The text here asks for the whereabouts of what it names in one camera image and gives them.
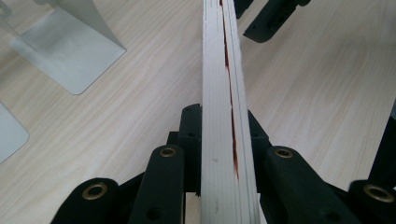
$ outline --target book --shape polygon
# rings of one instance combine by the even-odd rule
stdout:
[[[204,0],[202,223],[260,223],[232,0]]]

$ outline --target wood grain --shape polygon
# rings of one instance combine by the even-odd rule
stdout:
[[[4,2],[19,32],[51,11]],[[0,29],[0,101],[31,135],[0,164],[0,223],[49,223],[81,182],[138,175],[181,109],[201,103],[201,1],[95,3],[128,51],[80,96],[11,50]],[[241,18],[240,34],[264,3]],[[240,36],[248,107],[275,145],[297,149],[342,189],[368,176],[396,97],[395,11],[392,0],[318,0],[265,44]]]

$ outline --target light wood surface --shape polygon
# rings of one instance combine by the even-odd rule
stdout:
[[[18,32],[52,10],[5,3]],[[0,164],[0,223],[49,223],[81,182],[140,174],[181,109],[201,103],[201,1],[95,3],[128,51],[78,96],[0,30],[0,101],[30,133]],[[239,33],[263,5],[253,3]],[[265,44],[241,37],[248,107],[274,145],[298,150],[342,189],[368,176],[396,97],[395,12],[392,0],[316,0]],[[199,222],[199,200],[189,197],[188,207],[188,223]]]

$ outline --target brass grommet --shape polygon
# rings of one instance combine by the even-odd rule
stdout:
[[[363,190],[368,196],[382,203],[393,203],[395,201],[395,198],[392,194],[376,185],[366,184],[363,187]]]
[[[277,148],[275,150],[275,154],[278,157],[286,158],[286,159],[293,157],[293,153],[290,150],[286,149],[286,148]]]
[[[95,200],[107,193],[107,185],[103,182],[92,184],[82,191],[82,198],[85,200]]]
[[[160,155],[162,157],[173,157],[173,156],[176,155],[176,153],[177,153],[177,151],[174,148],[171,148],[171,147],[163,148],[160,151]]]

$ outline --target black clamp jaw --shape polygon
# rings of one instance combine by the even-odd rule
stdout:
[[[183,109],[179,132],[156,148],[145,173],[122,185],[95,178],[79,185],[52,223],[185,223],[185,193],[200,195],[202,108]],[[372,180],[348,192],[325,183],[296,151],[273,147],[248,112],[257,191],[267,222],[396,223],[396,191]]]
[[[234,0],[236,18],[239,19],[253,0]],[[263,43],[279,30],[297,6],[304,7],[310,0],[269,0],[256,19],[246,29],[244,36]]]

